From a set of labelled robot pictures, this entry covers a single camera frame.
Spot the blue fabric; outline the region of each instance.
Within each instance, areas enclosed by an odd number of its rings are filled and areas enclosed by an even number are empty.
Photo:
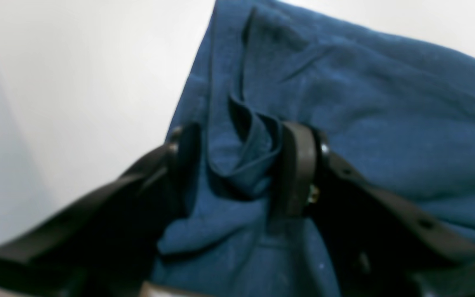
[[[280,121],[475,241],[475,59],[270,0],[218,0],[173,118],[203,127],[196,204],[153,282],[221,297],[340,295],[308,219],[266,232]]]

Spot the blue cloth bag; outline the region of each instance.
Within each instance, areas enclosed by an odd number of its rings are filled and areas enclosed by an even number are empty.
[[[475,241],[474,58],[282,2],[218,0],[170,127],[202,125],[195,201],[160,239],[153,282],[341,295],[311,220],[266,232],[282,120],[324,130],[370,182]]]

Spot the white background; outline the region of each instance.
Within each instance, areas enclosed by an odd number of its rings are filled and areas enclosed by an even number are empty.
[[[164,140],[214,0],[0,0],[0,243]],[[475,1],[291,0],[475,57]]]

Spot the white wall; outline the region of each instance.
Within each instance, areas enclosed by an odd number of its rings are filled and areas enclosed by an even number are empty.
[[[0,0],[0,243],[162,143],[214,0]],[[289,0],[475,56],[475,1]]]

